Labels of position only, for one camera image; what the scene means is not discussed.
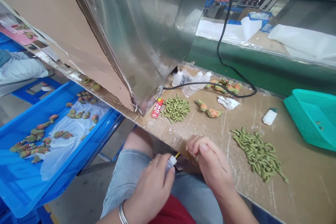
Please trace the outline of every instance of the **green plastic basket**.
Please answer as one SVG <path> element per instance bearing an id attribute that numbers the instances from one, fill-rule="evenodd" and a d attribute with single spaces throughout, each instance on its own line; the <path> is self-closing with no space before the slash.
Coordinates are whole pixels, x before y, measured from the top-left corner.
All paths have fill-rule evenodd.
<path id="1" fill-rule="evenodd" d="M 307 143 L 336 152 L 336 96 L 294 89 L 283 102 Z"/>

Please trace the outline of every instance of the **red box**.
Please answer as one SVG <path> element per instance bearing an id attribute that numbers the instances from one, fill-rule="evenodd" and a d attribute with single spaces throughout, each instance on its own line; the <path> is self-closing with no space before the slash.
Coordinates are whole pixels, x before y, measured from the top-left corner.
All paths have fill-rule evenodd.
<path id="1" fill-rule="evenodd" d="M 158 99 L 158 101 L 156 102 L 155 107 L 154 107 L 153 112 L 152 112 L 152 117 L 153 118 L 156 119 L 159 116 L 159 113 L 160 113 L 163 102 L 164 102 L 163 99 Z"/>

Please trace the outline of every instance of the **pile of green pieces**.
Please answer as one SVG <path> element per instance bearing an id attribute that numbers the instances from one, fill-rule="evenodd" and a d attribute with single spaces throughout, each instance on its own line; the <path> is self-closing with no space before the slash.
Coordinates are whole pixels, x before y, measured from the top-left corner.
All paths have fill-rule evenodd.
<path id="1" fill-rule="evenodd" d="M 282 173 L 281 162 L 272 154 L 275 152 L 272 144 L 264 143 L 261 135 L 256 132 L 254 134 L 246 133 L 245 128 L 232 132 L 236 133 L 236 136 L 232 138 L 245 151 L 253 172 L 258 173 L 264 182 L 268 182 L 271 176 L 279 173 L 284 182 L 288 183 L 288 179 Z"/>
<path id="2" fill-rule="evenodd" d="M 175 98 L 170 97 L 163 104 L 166 106 L 164 111 L 161 111 L 161 116 L 167 117 L 172 124 L 183 121 L 184 117 L 190 112 L 190 102 L 182 100 L 179 94 Z"/>

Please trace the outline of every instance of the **metal sheet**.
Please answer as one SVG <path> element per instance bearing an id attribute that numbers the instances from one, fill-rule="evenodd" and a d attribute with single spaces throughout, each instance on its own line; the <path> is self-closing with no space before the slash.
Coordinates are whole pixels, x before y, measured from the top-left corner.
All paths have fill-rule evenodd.
<path id="1" fill-rule="evenodd" d="M 188 55 L 205 1 L 86 0 L 142 114 Z"/>

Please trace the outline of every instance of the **wooden workbench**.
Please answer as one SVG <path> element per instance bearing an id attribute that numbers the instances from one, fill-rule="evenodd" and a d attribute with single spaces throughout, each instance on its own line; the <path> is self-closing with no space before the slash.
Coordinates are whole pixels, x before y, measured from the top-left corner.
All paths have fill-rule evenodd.
<path id="1" fill-rule="evenodd" d="M 85 75 L 61 63 L 56 64 L 48 57 L 43 60 L 70 80 L 88 88 L 83 84 Z M 199 68 L 189 65 L 187 70 L 195 75 Z M 250 92 L 243 87 L 240 94 Z M 277 219 L 285 223 L 336 223 L 336 153 L 307 144 L 281 98 L 261 90 L 252 97 L 240 99 L 241 104 L 234 110 L 226 110 L 217 103 L 217 96 L 221 94 L 213 89 L 199 90 L 189 98 L 185 98 L 181 89 L 166 90 L 161 97 L 164 100 L 178 93 L 191 103 L 191 112 L 185 120 L 171 124 L 161 116 L 151 118 L 153 109 L 144 117 L 131 112 L 105 89 L 92 93 L 188 159 L 192 160 L 192 157 L 185 150 L 186 141 L 193 134 L 208 136 L 227 155 L 239 193 Z M 224 111 L 222 117 L 210 119 L 200 112 L 195 104 L 197 99 L 203 100 L 208 107 Z M 278 115 L 273 125 L 267 126 L 261 119 L 271 107 L 278 109 Z M 250 133 L 262 134 L 263 140 L 276 148 L 275 154 L 283 163 L 283 173 L 288 177 L 289 184 L 285 184 L 279 175 L 264 183 L 259 175 L 251 172 L 243 150 L 237 146 L 230 132 L 241 127 Z"/>

